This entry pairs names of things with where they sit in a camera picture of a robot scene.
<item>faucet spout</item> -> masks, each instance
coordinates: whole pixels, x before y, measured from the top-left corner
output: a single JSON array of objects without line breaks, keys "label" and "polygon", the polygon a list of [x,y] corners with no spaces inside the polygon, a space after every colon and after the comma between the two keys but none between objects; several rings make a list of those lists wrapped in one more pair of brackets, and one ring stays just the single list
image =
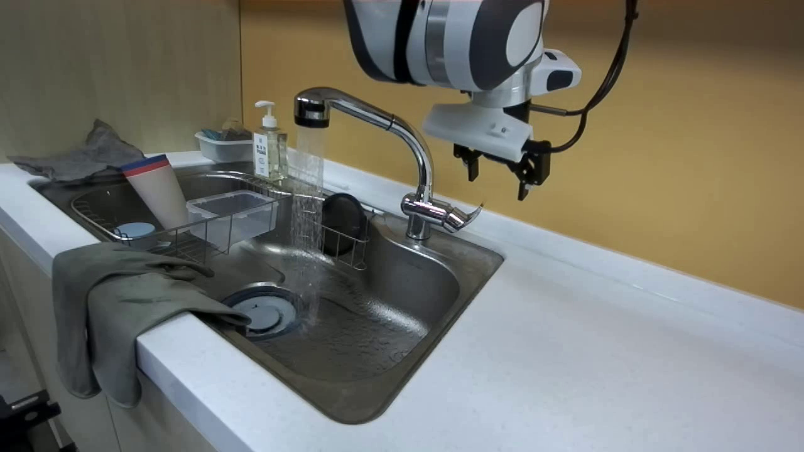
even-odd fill
[{"label": "faucet spout", "polygon": [[460,231],[466,223],[470,223],[472,215],[462,215],[432,199],[430,154],[422,139],[402,119],[327,86],[296,94],[299,127],[327,128],[330,108],[372,123],[376,128],[389,132],[407,143],[420,174],[418,192],[402,199],[402,215],[407,217],[407,240],[413,245],[427,242],[430,223],[445,227],[448,231]]}]

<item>sink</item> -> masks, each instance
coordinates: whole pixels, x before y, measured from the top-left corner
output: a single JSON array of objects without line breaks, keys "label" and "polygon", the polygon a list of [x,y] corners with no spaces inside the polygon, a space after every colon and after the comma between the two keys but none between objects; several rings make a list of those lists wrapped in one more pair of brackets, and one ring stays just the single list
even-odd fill
[{"label": "sink", "polygon": [[[348,252],[299,247],[290,192],[236,166],[180,168],[180,181],[186,199],[247,188],[278,201],[275,231],[227,252],[188,236],[205,250],[195,256],[215,268],[197,284],[251,317],[249,330],[216,328],[221,336],[344,425],[393,405],[502,263],[501,253],[441,231],[416,247],[406,218],[368,203],[368,223]],[[119,240],[116,223],[154,221],[127,181],[35,188],[103,242]]]}]

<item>beige wall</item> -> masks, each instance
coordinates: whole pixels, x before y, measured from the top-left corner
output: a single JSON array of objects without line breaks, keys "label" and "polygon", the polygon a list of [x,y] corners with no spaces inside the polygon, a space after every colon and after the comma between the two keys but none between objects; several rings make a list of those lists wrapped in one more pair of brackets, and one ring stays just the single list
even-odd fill
[{"label": "beige wall", "polygon": [[95,119],[168,150],[239,115],[239,0],[0,4],[0,161],[70,150]]},{"label": "beige wall", "polygon": [[[291,132],[291,95],[338,86],[410,123],[455,94],[371,81],[352,58],[338,0],[244,0],[244,119],[275,98]],[[634,53],[585,140],[554,164],[554,178],[515,201],[505,168],[485,164],[467,183],[450,147],[430,140],[437,192],[634,253],[711,282],[804,306],[804,5],[644,0]],[[578,105],[617,46],[621,4],[556,0],[549,46],[570,53],[585,83],[551,98]],[[563,140],[574,123],[536,119]],[[335,119],[330,155],[413,181],[389,137]]]}]

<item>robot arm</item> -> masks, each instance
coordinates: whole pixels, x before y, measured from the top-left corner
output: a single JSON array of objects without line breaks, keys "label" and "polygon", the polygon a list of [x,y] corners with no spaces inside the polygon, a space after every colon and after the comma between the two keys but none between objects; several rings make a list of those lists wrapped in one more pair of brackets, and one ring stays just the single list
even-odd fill
[{"label": "robot arm", "polygon": [[344,0],[366,74],[467,94],[467,103],[435,105],[425,132],[455,143],[470,178],[480,155],[507,164],[521,199],[551,174],[551,143],[530,139],[530,98],[580,81],[569,55],[544,46],[549,7],[551,0]]}]

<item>towel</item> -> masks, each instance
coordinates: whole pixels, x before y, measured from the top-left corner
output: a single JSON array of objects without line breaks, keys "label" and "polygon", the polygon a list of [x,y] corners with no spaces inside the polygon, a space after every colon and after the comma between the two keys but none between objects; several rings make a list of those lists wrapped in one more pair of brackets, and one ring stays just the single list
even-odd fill
[{"label": "towel", "polygon": [[85,147],[70,154],[50,158],[10,155],[10,161],[24,172],[63,183],[80,183],[90,177],[111,174],[119,166],[142,158],[144,154],[137,147],[121,140],[119,134],[103,122],[95,122],[93,132],[85,139]]},{"label": "towel", "polygon": [[181,311],[234,328],[249,325],[244,314],[192,284],[205,277],[212,272],[198,263],[124,245],[93,245],[58,253],[53,310],[63,385],[75,397],[93,397],[103,389],[119,405],[133,408],[142,397],[138,334]]}]

